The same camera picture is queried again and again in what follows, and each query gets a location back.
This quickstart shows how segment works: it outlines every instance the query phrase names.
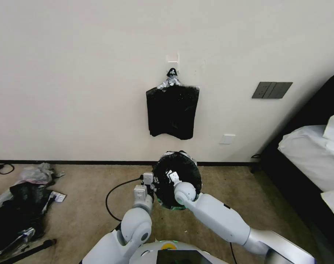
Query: black cable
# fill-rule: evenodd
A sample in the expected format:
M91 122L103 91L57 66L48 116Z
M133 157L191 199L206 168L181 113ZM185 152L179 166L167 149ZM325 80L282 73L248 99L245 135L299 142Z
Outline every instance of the black cable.
M122 186L122 185L127 184L127 183L134 182L134 181L136 181L136 180L142 180L142 176L140 176L140 177L137 178L137 179L129 180L129 181L126 181L126 182L123 182L123 183L117 185L117 186L114 187L112 190L110 190L109 193L108 193L107 196L106 196L106 209L107 209L108 213L111 215L111 217L113 217L113 218L116 219L117 221L120 221L120 222L121 222L122 220L119 219L119 218L117 218L117 217L115 217L115 216L111 213L111 211L109 210L108 205L107 205L108 196L111 194L111 192L113 192L113 191L114 191L116 188L118 188L119 186Z
M261 154L255 154L255 155L251 156L251 158L261 158Z
M234 252L233 252L232 243L230 242L229 245L230 245L230 250L232 251L232 256L233 256L234 263L235 263L235 264L238 264L238 263L237 263L237 260L236 260L236 256L234 255Z
M6 165L11 166L11 167L12 167L12 170L9 171L9 172L6 172L6 173L2 173L2 169L3 169L4 166L6 166ZM13 166L12 164L9 164L9 163L0 164L0 174L2 174L2 175L6 175L6 174L11 173L12 171L14 171L14 166Z

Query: black trash bag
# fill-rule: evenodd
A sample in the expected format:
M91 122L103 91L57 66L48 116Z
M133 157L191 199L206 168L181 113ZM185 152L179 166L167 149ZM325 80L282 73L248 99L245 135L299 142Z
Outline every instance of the black trash bag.
M51 197L52 190L28 182L14 185L9 190L13 199L3 202L0 207L0 251L29 228L35 229L32 241L42 237L43 217L55 199L54 196Z
M168 79L146 92L150 135L169 134L179 139L191 139L199 99L199 87L179 82L174 68Z
M202 187L200 172L195 161L182 150L166 152L153 166L154 192L160 204L168 209L185 209L174 198L174 183L167 176L169 170L177 172L181 181L191 183L196 190L196 195L200 194Z

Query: display screen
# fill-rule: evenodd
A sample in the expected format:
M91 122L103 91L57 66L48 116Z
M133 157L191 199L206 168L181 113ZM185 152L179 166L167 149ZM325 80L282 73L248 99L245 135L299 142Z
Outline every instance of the display screen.
M159 250L157 264L212 264L196 250Z

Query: wall socket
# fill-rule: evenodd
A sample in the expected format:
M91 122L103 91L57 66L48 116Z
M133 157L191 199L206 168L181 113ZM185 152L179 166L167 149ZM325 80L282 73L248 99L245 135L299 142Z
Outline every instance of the wall socket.
M252 98L280 99L291 85L292 82L260 82Z
M224 134L220 140L220 144L232 144L236 135L234 134Z

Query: black bed frame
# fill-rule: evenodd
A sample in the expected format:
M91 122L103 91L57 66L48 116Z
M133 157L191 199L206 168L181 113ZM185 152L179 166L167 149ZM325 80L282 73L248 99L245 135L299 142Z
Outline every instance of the black bed frame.
M322 191L277 148L282 137L306 125L327 124L334 115L332 76L261 153L261 169L271 178L301 219L314 225L334 248L334 214L321 198Z

